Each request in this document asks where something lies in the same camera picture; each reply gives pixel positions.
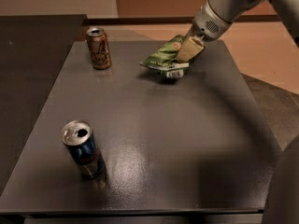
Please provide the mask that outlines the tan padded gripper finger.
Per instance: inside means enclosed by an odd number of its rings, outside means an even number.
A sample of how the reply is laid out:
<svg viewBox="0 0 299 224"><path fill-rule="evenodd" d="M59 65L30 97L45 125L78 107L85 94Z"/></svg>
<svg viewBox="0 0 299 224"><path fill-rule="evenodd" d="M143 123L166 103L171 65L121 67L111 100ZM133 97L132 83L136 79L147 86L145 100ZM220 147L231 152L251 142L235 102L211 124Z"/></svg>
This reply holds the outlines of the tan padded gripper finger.
<svg viewBox="0 0 299 224"><path fill-rule="evenodd" d="M175 60L186 63L204 50L205 46L197 36L190 36L181 46Z"/></svg>

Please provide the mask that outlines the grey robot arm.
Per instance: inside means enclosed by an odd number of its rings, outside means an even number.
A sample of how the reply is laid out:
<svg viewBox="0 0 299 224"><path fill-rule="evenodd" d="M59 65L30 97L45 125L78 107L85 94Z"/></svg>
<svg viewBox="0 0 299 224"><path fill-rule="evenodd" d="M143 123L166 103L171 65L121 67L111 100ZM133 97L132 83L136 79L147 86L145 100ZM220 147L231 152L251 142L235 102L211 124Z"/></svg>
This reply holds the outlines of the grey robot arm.
<svg viewBox="0 0 299 224"><path fill-rule="evenodd" d="M196 43L220 38L245 12L268 2L292 41L299 43L299 0L206 0L186 37ZM299 224L299 136L283 150L270 182L261 224Z"/></svg>

